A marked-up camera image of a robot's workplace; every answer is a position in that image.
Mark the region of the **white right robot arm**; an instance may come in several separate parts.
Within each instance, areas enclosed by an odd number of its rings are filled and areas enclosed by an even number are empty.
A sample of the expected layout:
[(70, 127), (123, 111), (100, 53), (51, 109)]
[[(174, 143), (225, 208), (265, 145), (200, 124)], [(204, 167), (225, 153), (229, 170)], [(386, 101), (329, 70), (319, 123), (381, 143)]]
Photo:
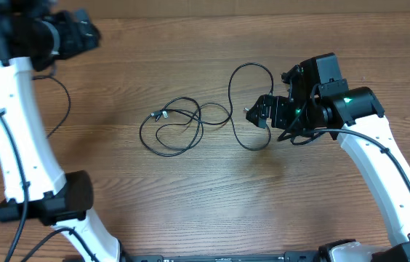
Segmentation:
[(281, 76), (287, 96), (262, 95), (246, 112), (260, 128), (283, 132), (279, 141), (308, 144), (329, 134), (353, 160), (383, 217), (389, 247), (343, 239), (305, 255), (308, 261), (410, 261), (410, 166), (401, 153), (377, 96), (350, 89), (337, 56), (319, 55)]

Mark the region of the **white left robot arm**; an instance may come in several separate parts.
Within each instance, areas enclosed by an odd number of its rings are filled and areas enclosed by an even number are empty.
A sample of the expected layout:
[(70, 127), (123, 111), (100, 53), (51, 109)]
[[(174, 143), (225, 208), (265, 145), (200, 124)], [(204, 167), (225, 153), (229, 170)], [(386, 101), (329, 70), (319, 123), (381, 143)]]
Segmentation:
[(98, 217), (85, 171), (64, 172), (53, 154), (33, 83), (56, 60), (98, 46), (88, 14), (51, 11), (51, 1), (0, 1), (0, 221), (38, 219), (63, 234), (83, 261), (126, 261), (122, 244)]

